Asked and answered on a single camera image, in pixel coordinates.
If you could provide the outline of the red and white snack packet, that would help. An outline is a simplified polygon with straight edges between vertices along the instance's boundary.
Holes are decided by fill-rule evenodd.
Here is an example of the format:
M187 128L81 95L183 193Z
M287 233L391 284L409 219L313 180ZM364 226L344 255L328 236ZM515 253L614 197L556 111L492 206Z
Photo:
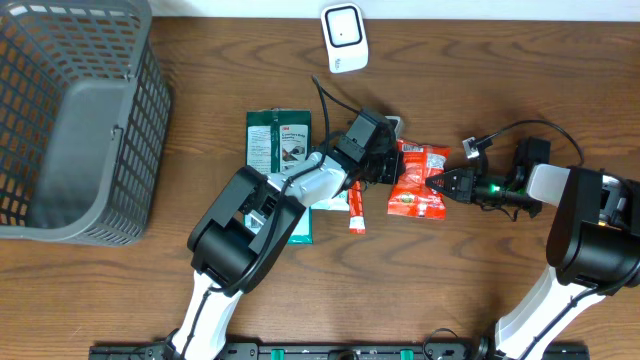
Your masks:
M349 231L351 234L364 235L366 233L366 225L362 203L362 186L360 181L355 182L348 190L348 202L350 207Z

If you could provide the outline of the green and white package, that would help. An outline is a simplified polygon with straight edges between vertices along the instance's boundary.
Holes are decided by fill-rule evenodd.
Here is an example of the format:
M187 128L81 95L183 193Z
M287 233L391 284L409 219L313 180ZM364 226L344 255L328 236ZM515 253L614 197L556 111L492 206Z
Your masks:
M311 111L267 109L246 114L246 164L268 175L303 162L311 148Z

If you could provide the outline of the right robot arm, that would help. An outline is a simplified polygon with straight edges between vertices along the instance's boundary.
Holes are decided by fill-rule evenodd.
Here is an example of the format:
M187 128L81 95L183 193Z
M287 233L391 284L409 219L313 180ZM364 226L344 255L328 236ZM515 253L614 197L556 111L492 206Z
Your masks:
M483 336L475 359L541 359L581 312L639 284L639 183L604 170L550 164L551 144L521 140L506 176L491 176L488 138L464 140L472 166L425 180L427 187L484 211L508 208L536 216L556 209L547 265L524 299Z

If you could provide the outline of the red snack bag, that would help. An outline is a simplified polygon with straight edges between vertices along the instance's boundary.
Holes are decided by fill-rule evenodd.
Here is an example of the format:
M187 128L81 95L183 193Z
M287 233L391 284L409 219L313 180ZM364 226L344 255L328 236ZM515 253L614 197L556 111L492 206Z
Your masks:
M450 155L447 146L419 145L399 139L398 150L403 155L405 171L399 176L387 202L387 214L429 220L444 220L446 206L443 196L429 188L425 180L444 173Z

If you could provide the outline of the light green wipes pack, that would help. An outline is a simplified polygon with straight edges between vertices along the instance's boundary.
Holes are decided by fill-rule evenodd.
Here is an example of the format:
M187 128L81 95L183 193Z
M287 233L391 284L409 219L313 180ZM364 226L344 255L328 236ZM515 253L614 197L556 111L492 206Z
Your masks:
M318 201L311 208L313 210L348 211L348 192L342 191L330 199Z

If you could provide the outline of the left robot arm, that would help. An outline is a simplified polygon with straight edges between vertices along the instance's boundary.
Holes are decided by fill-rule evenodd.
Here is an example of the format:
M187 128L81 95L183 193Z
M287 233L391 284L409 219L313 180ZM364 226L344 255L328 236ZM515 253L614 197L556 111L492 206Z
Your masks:
M364 108L336 144L288 169L240 168L189 235L194 290L183 324L167 340L167 358L219 355L239 300L265 278L312 205L357 181L395 183L402 126L397 116Z

